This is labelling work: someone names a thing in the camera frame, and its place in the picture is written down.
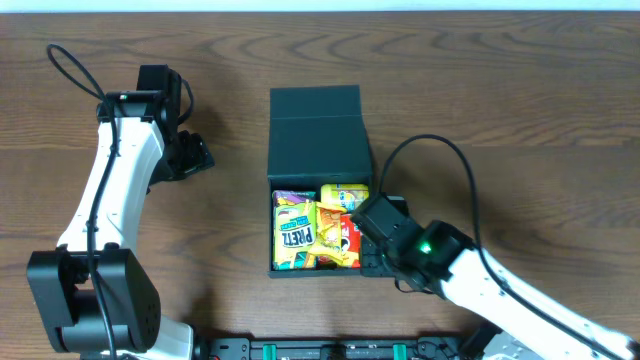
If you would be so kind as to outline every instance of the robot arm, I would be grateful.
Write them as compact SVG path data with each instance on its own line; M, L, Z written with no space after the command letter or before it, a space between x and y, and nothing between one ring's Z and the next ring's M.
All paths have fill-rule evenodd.
M164 152L164 141L155 121L125 117L117 118L116 122L120 132L119 156L98 210L96 249L102 250L111 243L135 254L144 198L151 174ZM68 251L87 250L86 219L110 153L109 123L100 124L98 135L98 152L80 206L58 241L57 247L66 247Z
M190 326L160 315L158 292L135 257L148 187L213 166L198 134L177 131L184 120L179 116L181 86L180 75L168 66L147 65L140 67L136 91L107 94L116 117L119 150L97 212L95 262L118 355L183 360L206 353L196 349L204 345L194 342ZM89 358L101 358L108 348L95 292L76 287L89 277L86 221L113 140L104 106L98 107L98 120L98 151L80 206L56 250L34 252L27 266L53 348Z
M542 358L638 357L638 344L629 336L595 324L558 304L517 278L449 224L434 221L423 229L384 194L367 199L352 219L382 249L383 259L397 280L416 291L432 291L481 315ZM487 272L479 251L484 251L490 268L503 284L562 324L563 329L503 291Z

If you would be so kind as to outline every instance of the black box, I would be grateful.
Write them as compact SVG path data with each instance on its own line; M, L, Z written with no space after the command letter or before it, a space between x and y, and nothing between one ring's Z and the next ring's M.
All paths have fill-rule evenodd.
M373 169L357 85L271 89L269 130L269 276L360 275L360 269L274 270L273 191L324 184L366 184Z

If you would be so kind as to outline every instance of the open box lid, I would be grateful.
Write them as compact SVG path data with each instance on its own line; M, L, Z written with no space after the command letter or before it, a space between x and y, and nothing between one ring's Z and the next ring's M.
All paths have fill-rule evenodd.
M272 189L371 185L372 175L359 86L271 89Z

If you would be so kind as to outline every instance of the yellow snack bag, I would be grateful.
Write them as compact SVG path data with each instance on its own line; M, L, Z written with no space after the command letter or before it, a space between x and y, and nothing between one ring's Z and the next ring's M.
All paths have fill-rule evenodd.
M327 256L338 265L342 264L342 228L340 216L347 212L341 206L316 202L316 242L309 254Z

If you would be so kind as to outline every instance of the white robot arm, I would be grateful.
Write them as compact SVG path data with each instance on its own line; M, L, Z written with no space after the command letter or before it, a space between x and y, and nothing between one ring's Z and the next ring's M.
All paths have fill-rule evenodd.
M199 354L208 354L197 348L206 344L195 341L190 326L160 315L159 295L135 258L149 186L213 166L200 136L177 130L191 110L179 116L183 83L193 105L188 84L175 71L166 65L141 66L136 91L108 93L108 103L98 107L98 151L80 205L56 250L34 252L27 267L29 285L56 351L114 358L107 351L111 347L118 349L120 358L135 354L148 360L196 360ZM117 128L117 156L96 212L95 253L89 255L87 219L115 143L110 119ZM96 292L75 286L89 278L90 256L97 264L99 279L94 283L100 281L110 315L112 344L105 336L107 325L100 317Z

